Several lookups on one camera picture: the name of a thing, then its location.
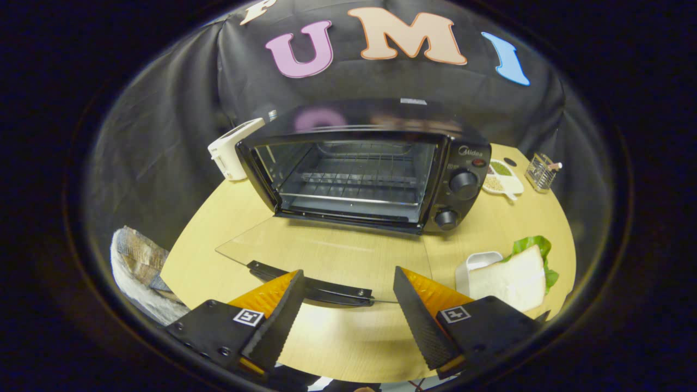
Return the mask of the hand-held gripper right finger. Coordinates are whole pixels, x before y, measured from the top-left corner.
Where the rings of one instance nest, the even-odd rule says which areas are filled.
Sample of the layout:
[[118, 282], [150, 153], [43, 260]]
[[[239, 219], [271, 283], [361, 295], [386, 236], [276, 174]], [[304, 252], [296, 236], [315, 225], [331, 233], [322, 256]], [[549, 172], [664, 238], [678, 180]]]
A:
[[393, 291], [421, 356], [441, 379], [493, 371], [542, 328], [495, 296], [472, 299], [402, 266]]

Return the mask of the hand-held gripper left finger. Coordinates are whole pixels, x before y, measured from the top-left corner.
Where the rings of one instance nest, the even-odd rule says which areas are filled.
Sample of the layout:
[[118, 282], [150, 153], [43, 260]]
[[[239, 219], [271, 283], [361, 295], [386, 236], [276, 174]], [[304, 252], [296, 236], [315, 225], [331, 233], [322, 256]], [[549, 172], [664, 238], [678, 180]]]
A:
[[228, 303], [204, 301], [165, 330], [225, 370], [267, 376], [276, 366], [304, 298], [303, 270], [294, 270]]

